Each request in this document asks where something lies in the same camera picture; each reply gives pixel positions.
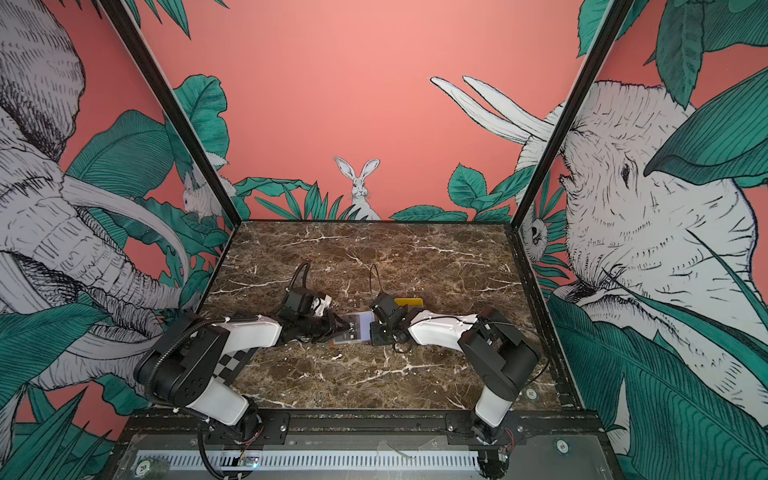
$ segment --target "elephant eye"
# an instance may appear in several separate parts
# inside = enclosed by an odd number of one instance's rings
[[[621,178],[624,179],[624,185],[629,188],[629,165],[624,164],[624,167],[621,168]]]

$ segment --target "rabbit head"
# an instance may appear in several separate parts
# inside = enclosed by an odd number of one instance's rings
[[[352,197],[353,198],[366,198],[368,197],[368,189],[366,188],[366,177],[373,173],[376,168],[379,168],[379,159],[374,158],[366,163],[366,166],[362,168],[362,173],[358,177],[355,175],[355,169],[352,165],[348,164],[342,158],[334,157],[336,165],[339,165],[341,173],[352,181]]]

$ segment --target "yellow object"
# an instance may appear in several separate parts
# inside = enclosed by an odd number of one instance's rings
[[[400,306],[424,306],[424,300],[414,297],[414,298],[395,298],[395,303],[397,303]]]

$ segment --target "marble tabletop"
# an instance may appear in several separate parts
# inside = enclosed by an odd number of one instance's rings
[[[310,261],[307,286],[337,313],[368,310],[379,293],[418,296],[436,313],[493,306],[535,331],[504,227],[496,225],[246,222],[240,226],[200,314],[214,318],[273,310],[293,271]],[[535,334],[524,334],[537,345]],[[545,364],[542,357],[535,372]],[[471,409],[482,390],[464,354],[438,346],[341,346],[289,342],[261,349],[233,387],[265,408]],[[560,410],[544,372],[513,409]]]

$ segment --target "black and white checkered board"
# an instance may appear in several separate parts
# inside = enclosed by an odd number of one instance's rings
[[[257,350],[258,348],[238,350],[233,354],[222,355],[214,368],[214,380],[226,386],[230,385]]]

